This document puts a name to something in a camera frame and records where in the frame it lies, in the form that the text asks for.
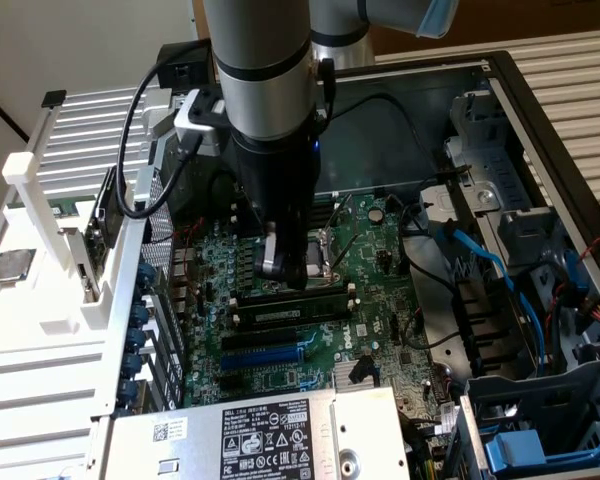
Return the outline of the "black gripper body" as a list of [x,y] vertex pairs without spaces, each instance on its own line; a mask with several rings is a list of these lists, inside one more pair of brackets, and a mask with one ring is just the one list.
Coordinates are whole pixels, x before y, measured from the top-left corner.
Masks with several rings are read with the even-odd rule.
[[263,221],[305,223],[320,172],[313,126],[277,140],[231,134],[241,183]]

